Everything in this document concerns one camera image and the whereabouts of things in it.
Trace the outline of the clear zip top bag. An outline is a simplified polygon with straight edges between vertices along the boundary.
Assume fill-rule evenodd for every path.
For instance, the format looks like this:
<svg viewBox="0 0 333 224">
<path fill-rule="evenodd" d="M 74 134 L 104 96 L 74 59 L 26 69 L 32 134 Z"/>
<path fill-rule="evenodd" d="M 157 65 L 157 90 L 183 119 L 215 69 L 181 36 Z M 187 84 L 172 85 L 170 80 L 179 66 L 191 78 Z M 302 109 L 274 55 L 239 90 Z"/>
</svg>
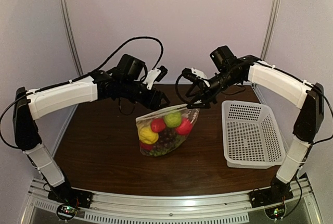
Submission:
<svg viewBox="0 0 333 224">
<path fill-rule="evenodd" d="M 141 154 L 159 157 L 177 149 L 192 132 L 199 113 L 198 108 L 180 104 L 137 117 Z"/>
</svg>

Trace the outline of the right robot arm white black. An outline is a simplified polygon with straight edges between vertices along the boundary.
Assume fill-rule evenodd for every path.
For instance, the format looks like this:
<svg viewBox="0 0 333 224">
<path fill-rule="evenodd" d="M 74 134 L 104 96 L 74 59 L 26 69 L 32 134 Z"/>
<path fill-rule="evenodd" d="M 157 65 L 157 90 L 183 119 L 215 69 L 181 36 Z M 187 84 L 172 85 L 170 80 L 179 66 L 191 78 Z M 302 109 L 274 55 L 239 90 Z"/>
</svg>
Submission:
<svg viewBox="0 0 333 224">
<path fill-rule="evenodd" d="M 271 90 L 300 110 L 293 126 L 291 147 L 271 180 L 271 191 L 267 194 L 270 200 L 284 200 L 290 182 L 315 144 L 315 136 L 323 122 L 323 86 L 300 80 L 253 55 L 237 58 L 226 45 L 214 50 L 210 58 L 218 70 L 211 78 L 193 68 L 182 70 L 181 76 L 192 83 L 186 92 L 188 108 L 210 108 L 219 93 L 247 81 Z"/>
</svg>

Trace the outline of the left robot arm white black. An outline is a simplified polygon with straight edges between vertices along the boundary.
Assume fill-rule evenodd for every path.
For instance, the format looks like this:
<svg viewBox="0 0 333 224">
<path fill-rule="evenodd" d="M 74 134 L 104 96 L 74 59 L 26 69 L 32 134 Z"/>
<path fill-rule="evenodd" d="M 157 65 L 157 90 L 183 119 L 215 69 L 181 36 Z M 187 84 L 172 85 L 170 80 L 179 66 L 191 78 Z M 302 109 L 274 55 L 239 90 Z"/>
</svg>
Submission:
<svg viewBox="0 0 333 224">
<path fill-rule="evenodd" d="M 124 98 L 147 109 L 161 109 L 170 102 L 153 85 L 167 72 L 164 66 L 147 71 L 145 62 L 124 54 L 117 66 L 108 71 L 98 69 L 81 78 L 42 89 L 19 88 L 13 112 L 15 144 L 37 166 L 57 195 L 70 198 L 71 185 L 43 145 L 35 121 L 70 106 L 108 98 Z"/>
</svg>

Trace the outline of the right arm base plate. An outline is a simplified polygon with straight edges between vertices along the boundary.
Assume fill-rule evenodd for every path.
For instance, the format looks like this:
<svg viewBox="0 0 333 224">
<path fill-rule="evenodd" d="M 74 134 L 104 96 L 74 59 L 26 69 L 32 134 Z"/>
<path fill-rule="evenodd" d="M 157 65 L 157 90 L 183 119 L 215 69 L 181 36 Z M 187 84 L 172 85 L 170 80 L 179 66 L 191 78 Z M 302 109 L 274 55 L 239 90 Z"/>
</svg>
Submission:
<svg viewBox="0 0 333 224">
<path fill-rule="evenodd" d="M 254 189 L 248 195 L 252 208 L 282 203 L 293 198 L 290 186 L 271 186 L 265 189 Z"/>
</svg>

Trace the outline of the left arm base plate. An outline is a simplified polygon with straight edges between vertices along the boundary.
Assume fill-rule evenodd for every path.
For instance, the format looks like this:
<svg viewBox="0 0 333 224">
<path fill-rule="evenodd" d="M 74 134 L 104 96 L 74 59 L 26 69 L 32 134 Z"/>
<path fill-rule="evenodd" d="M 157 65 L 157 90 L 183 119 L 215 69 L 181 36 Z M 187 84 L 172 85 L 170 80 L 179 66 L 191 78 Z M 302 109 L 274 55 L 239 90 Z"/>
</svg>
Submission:
<svg viewBox="0 0 333 224">
<path fill-rule="evenodd" d="M 73 188 L 52 188 L 47 198 L 65 205 L 78 208 L 90 208 L 93 193 Z"/>
</svg>

